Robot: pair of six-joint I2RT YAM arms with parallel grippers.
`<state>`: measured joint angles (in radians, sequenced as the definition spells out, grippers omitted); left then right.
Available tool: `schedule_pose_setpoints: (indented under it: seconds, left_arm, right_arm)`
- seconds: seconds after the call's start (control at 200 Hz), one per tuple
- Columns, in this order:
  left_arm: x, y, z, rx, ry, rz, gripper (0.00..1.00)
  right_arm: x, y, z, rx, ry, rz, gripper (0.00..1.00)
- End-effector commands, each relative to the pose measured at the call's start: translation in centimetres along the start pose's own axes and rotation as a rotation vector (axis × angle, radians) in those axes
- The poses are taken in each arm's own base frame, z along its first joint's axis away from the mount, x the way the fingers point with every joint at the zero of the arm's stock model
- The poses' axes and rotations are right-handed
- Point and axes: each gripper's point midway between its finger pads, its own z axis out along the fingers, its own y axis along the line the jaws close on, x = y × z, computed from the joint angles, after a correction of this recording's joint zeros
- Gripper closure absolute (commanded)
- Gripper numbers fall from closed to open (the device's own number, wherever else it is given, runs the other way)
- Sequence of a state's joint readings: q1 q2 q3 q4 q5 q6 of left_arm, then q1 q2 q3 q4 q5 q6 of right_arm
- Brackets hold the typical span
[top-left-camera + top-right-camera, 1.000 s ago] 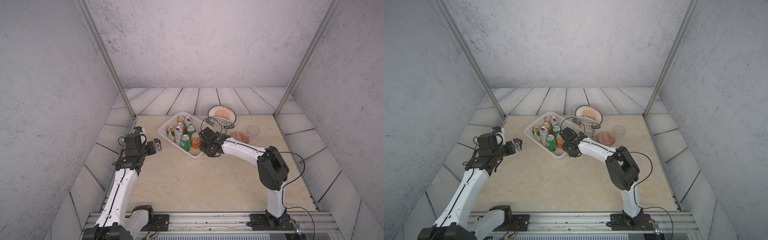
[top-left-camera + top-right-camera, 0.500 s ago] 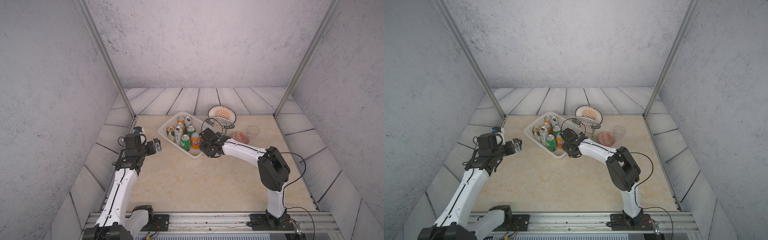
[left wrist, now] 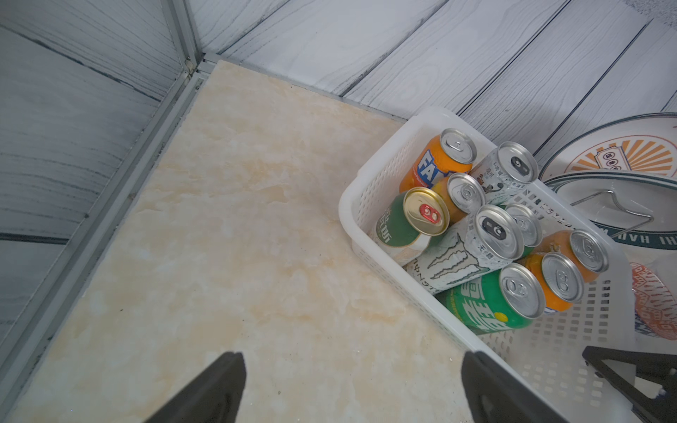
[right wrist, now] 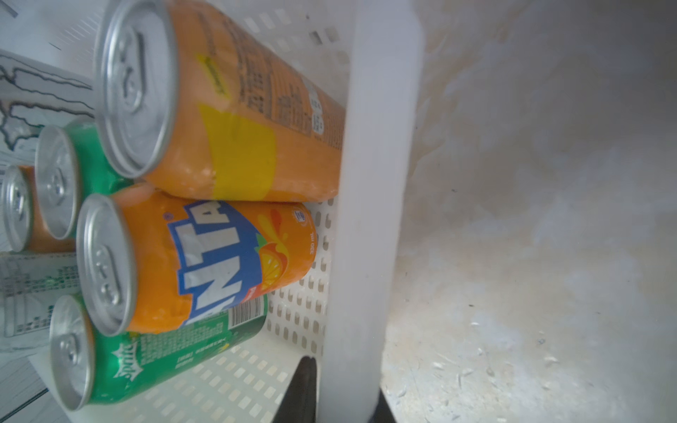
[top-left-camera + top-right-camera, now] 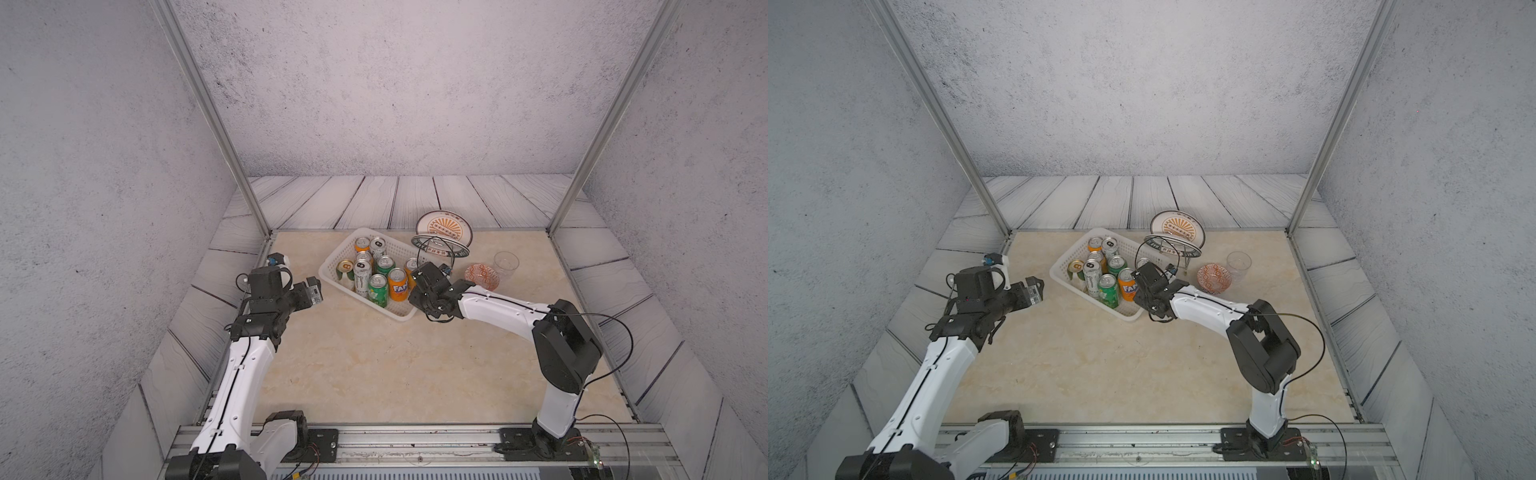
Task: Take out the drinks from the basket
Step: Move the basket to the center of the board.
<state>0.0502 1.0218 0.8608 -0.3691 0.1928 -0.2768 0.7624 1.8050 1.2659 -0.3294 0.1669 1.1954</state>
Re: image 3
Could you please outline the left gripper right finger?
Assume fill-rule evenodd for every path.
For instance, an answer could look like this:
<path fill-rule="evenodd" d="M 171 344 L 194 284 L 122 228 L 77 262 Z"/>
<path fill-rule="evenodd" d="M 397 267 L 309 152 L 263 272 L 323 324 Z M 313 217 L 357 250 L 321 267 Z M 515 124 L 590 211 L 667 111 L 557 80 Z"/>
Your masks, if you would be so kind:
<path fill-rule="evenodd" d="M 484 352 L 466 352 L 461 367 L 474 422 L 566 422 Z"/>

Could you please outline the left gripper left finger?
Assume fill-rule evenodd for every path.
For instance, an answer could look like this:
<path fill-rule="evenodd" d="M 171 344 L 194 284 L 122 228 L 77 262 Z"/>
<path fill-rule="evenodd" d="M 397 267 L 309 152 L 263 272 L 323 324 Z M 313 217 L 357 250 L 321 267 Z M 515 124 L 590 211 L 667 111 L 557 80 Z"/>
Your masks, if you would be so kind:
<path fill-rule="evenodd" d="M 241 352 L 224 352 L 146 422 L 235 422 L 247 372 Z"/>

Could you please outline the white plastic basket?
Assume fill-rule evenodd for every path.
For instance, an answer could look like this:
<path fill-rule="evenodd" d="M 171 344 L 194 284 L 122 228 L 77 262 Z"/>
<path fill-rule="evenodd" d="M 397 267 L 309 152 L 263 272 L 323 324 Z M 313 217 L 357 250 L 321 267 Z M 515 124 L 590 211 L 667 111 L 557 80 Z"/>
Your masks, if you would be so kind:
<path fill-rule="evenodd" d="M 340 198 L 340 222 L 354 253 L 426 315 L 458 347 L 488 354 L 571 422 L 628 422 L 629 401 L 585 363 L 585 347 L 632 350 L 632 276 L 621 246 L 606 234 L 608 269 L 585 287 L 570 310 L 547 315 L 525 329 L 478 336 L 444 308 L 370 239 L 377 219 L 398 194 L 400 181 L 424 146 L 442 130 L 469 136 L 480 157 L 494 144 L 448 109 L 430 107 L 410 118 L 362 166 Z"/>

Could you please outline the green Sprite can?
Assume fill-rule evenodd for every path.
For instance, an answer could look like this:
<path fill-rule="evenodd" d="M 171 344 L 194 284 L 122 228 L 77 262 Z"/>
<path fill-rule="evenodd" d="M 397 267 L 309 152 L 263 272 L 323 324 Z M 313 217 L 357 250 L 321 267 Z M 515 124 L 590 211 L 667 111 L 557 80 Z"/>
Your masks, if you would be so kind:
<path fill-rule="evenodd" d="M 478 335 L 525 328 L 546 308 L 541 283 L 521 264 L 509 264 L 435 297 Z"/>

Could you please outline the white Monster can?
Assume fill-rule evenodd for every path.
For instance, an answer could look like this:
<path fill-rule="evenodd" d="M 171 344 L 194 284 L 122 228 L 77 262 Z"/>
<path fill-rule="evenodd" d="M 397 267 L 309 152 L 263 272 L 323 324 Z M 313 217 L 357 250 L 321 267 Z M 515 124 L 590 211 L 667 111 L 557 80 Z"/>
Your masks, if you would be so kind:
<path fill-rule="evenodd" d="M 532 154 L 515 142 L 504 142 L 470 171 L 483 188 L 488 204 L 507 203 L 538 178 Z"/>
<path fill-rule="evenodd" d="M 445 232 L 405 271 L 432 294 L 439 294 L 504 268 L 525 249 L 522 231 L 507 211 L 487 204 Z"/>

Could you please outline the green gold-top can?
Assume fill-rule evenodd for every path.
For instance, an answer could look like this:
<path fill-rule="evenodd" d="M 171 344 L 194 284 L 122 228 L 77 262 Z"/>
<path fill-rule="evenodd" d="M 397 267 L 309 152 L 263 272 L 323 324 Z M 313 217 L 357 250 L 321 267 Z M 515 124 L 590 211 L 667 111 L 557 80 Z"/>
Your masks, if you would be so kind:
<path fill-rule="evenodd" d="M 370 231 L 370 238 L 400 266 L 412 262 L 444 234 L 450 214 L 433 190 L 415 187 L 398 194 Z"/>

